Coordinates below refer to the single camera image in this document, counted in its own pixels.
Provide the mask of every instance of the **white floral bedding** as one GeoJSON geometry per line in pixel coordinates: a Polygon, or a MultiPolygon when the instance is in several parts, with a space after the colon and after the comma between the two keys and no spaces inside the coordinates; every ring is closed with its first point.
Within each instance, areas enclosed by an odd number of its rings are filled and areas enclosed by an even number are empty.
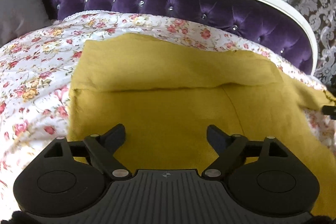
{"type": "MultiPolygon", "coordinates": [[[[206,51],[248,50],[268,57],[292,78],[325,89],[281,56],[219,29],[163,16],[86,11],[23,35],[0,49],[0,220],[18,210],[12,193],[22,169],[56,136],[67,134],[71,75],[87,39],[126,32],[206,51]]],[[[311,132],[336,155],[334,121],[306,111],[311,132]]]]}

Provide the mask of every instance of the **ribbed gray plate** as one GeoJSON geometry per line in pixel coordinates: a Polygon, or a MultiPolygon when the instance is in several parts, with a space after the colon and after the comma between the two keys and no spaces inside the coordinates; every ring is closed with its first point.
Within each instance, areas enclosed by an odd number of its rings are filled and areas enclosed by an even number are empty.
{"type": "Polygon", "coordinates": [[[32,217],[43,224],[301,224],[311,218],[309,213],[289,218],[251,213],[233,201],[220,182],[204,180],[195,170],[140,170],[130,180],[112,183],[84,212],[32,217]]]}

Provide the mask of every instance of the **yellow blanket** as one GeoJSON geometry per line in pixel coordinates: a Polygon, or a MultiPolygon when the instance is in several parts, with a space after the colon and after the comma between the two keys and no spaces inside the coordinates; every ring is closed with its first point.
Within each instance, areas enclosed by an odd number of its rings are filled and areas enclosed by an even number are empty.
{"type": "Polygon", "coordinates": [[[217,157],[206,140],[210,124],[250,140],[275,136],[320,182],[312,213],[336,217],[335,158],[311,134],[302,111],[335,105],[334,98],[261,55],[205,52],[139,34],[87,41],[70,98],[68,139],[124,124],[126,142],[115,157],[132,172],[201,173],[217,157]]]}

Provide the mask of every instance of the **black object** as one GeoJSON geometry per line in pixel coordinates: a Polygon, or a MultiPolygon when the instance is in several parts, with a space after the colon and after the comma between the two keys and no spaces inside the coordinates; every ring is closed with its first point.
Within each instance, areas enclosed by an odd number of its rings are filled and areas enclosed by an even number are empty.
{"type": "Polygon", "coordinates": [[[319,194],[310,170],[273,137],[249,141],[209,126],[219,157],[196,170],[137,170],[113,153],[125,141],[115,126],[83,141],[54,139],[18,176],[14,196],[42,224],[302,224],[319,194]],[[90,165],[74,161],[86,157],[90,165]],[[247,157],[259,157],[244,164],[247,157]]]}

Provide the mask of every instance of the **purple tufted headboard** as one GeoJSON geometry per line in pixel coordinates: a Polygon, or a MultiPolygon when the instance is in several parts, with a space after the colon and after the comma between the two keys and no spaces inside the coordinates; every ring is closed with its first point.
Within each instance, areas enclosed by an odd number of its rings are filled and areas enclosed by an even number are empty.
{"type": "Polygon", "coordinates": [[[257,0],[43,0],[51,19],[83,10],[163,15],[202,23],[268,47],[303,72],[312,72],[312,49],[290,17],[257,0]]]}

